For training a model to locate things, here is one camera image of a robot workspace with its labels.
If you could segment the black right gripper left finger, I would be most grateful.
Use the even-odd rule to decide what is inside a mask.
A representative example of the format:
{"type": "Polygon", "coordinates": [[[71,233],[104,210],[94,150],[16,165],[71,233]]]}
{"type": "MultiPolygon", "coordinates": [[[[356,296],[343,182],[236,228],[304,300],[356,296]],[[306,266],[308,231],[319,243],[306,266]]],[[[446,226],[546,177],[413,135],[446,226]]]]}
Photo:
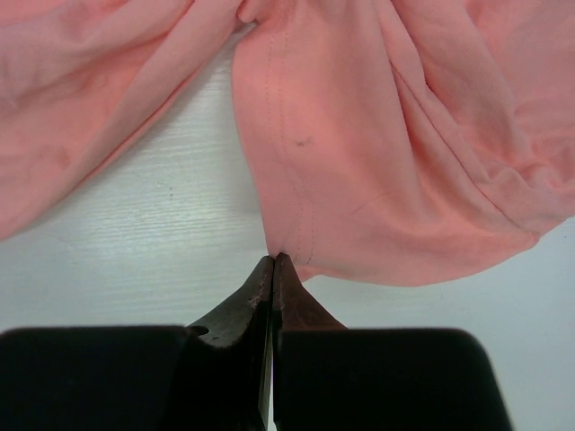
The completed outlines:
{"type": "Polygon", "coordinates": [[[188,326],[166,429],[267,429],[273,269],[273,258],[262,258],[239,289],[188,326]]]}

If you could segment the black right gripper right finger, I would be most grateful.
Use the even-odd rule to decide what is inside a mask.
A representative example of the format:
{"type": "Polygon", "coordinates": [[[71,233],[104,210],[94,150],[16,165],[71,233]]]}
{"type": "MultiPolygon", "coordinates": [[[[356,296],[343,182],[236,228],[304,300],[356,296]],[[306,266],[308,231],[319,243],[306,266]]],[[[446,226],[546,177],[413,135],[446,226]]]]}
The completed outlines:
{"type": "Polygon", "coordinates": [[[329,367],[321,350],[347,328],[304,288],[292,259],[275,258],[272,279],[273,419],[278,430],[309,430],[319,421],[329,367]]]}

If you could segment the pink t shirt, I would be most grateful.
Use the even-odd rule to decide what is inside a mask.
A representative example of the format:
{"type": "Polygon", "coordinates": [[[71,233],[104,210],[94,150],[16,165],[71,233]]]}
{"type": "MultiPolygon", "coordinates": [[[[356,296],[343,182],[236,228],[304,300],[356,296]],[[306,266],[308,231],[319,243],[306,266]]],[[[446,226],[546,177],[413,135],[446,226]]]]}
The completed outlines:
{"type": "Polygon", "coordinates": [[[135,143],[236,31],[268,250],[424,286],[574,215],[571,1],[4,1],[1,235],[135,143]]]}

